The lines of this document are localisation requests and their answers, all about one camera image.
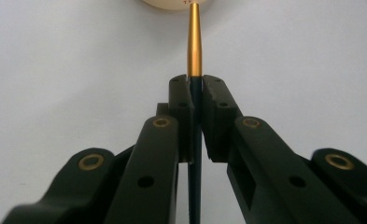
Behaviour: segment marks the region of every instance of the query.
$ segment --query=white background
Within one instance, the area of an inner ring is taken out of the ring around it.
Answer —
[[[0,0],[0,221],[41,198],[82,149],[117,154],[186,73],[189,11],[140,0]],[[208,0],[204,73],[299,155],[367,163],[367,1]],[[180,165],[176,223],[188,223]],[[204,154],[203,223],[244,223],[225,164]]]

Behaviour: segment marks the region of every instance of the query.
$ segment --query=metal rod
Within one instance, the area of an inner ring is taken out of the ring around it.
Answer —
[[[199,224],[201,222],[201,108],[203,84],[200,8],[198,3],[190,5],[187,61],[191,100],[194,104],[194,120],[192,125],[194,163],[189,164],[189,213],[190,224]]]

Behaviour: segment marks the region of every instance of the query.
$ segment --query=gold tapered pin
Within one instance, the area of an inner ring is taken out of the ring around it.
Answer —
[[[201,46],[200,7],[190,5],[189,43],[187,49],[187,75],[200,77],[203,74],[203,50]]]

